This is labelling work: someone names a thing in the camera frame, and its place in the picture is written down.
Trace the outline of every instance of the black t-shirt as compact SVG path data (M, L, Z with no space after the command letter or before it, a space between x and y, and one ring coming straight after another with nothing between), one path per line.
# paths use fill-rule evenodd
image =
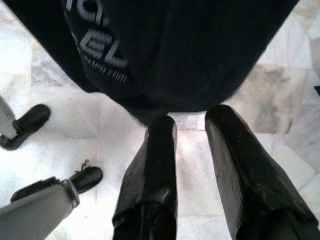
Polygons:
M145 124L230 97L297 1L4 0L75 83Z

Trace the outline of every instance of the white marble floor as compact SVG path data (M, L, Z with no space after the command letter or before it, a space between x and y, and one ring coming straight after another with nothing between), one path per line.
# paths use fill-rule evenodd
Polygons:
M227 104L248 122L320 218L320 1L301 0ZM0 0L0 94L19 118L50 106L46 125L19 149L0 149L0 207L14 191L67 178L85 159L103 181L50 240L110 240L124 171L145 128L103 94L81 91ZM178 125L178 240L230 240L204 131L204 112L171 114Z

